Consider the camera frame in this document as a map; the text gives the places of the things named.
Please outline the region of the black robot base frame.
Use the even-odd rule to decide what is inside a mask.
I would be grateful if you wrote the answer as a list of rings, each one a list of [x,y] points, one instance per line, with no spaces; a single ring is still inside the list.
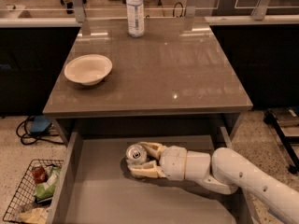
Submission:
[[[264,112],[263,121],[271,125],[276,131],[282,145],[292,160],[288,171],[291,174],[299,172],[299,158],[295,153],[292,144],[297,144],[298,136],[298,115],[287,108],[270,108]]]

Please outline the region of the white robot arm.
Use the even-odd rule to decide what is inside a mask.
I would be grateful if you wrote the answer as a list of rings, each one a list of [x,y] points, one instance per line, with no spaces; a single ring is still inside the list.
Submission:
[[[265,203],[285,224],[299,224],[299,192],[228,147],[219,147],[209,155],[184,147],[139,142],[127,148],[126,161],[136,178],[190,180],[226,195],[243,189]]]

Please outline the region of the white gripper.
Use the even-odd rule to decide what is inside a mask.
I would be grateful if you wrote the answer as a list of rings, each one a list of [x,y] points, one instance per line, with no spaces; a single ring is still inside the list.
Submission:
[[[128,166],[132,176],[136,178],[164,178],[169,180],[182,181],[185,176],[185,162],[187,149],[184,147],[167,147],[160,143],[140,142],[140,145],[147,153],[156,160],[143,164],[130,164]]]

